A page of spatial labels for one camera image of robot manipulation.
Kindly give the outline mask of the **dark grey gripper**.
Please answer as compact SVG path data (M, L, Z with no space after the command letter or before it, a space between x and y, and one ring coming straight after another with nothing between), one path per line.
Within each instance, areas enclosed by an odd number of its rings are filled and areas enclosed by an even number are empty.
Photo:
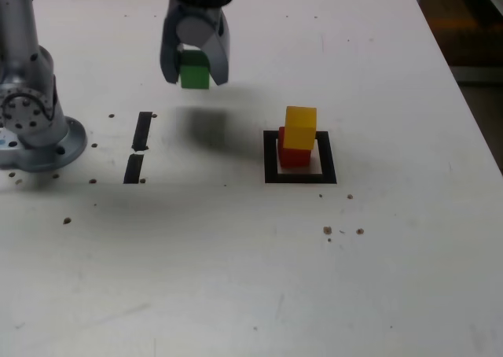
M163 23L160 67L176 84L180 62L205 65L217 86L229 80L229 27L221 8L200 8L171 2Z

